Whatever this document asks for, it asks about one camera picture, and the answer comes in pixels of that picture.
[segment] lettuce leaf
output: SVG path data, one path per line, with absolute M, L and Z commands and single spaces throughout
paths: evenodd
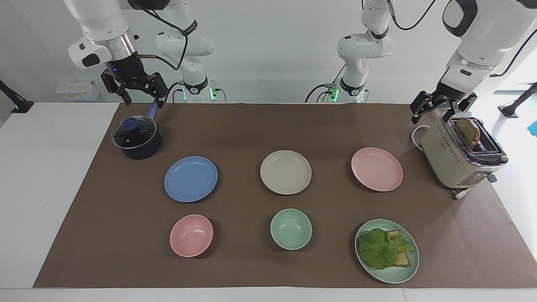
M 379 228 L 371 230 L 359 239 L 360 253 L 364 262 L 376 269 L 392 267 L 399 253 L 414 250 L 413 246 L 401 235 L 390 237 L 388 232 Z
M 408 242 L 403 236 L 401 235 L 395 235 L 395 236 L 388 236 L 388 232 L 386 232 L 386 239 L 388 240 L 388 245 L 390 248 L 398 253 L 408 253 L 411 250 L 414 250 L 414 247 Z

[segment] cream plate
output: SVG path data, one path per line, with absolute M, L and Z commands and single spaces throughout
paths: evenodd
M 295 151 L 276 151 L 261 164 L 261 179 L 267 188 L 278 194 L 296 194 L 308 186 L 311 166 Z

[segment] brown paper mat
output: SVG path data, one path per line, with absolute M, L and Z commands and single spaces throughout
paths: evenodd
M 156 118 L 161 150 L 130 160 L 112 145 L 111 129 L 147 106 L 119 106 L 34 287 L 537 287 L 537 263 L 492 186 L 453 200 L 410 141 L 407 105 L 168 104 Z M 399 188 L 377 193 L 353 177 L 351 157 L 368 146 L 399 159 Z M 311 183 L 296 195 L 279 196 L 259 177 L 264 157 L 280 149 L 311 164 Z M 212 160 L 219 180 L 202 201 L 181 204 L 163 180 L 190 155 Z M 272 216 L 288 207 L 313 225 L 298 251 L 270 236 Z M 169 233 L 192 213 L 211 220 L 214 240 L 201 256 L 181 258 Z M 356 231 L 376 218 L 417 242 L 419 269 L 404 284 L 373 279 L 356 258 Z

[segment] pot handle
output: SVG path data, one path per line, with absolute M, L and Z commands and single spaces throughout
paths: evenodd
M 149 109 L 147 110 L 146 116 L 150 117 L 151 119 L 155 119 L 155 114 L 157 113 L 157 101 L 154 100 L 151 105 L 149 106 Z

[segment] toaster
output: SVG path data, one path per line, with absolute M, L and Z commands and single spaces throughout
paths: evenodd
M 438 119 L 422 137 L 422 148 L 440 183 L 450 189 L 467 189 L 487 179 L 496 181 L 494 172 L 507 164 L 508 157 L 499 143 L 475 122 L 481 132 L 476 146 L 470 149 L 454 124 L 459 118 L 444 122 Z

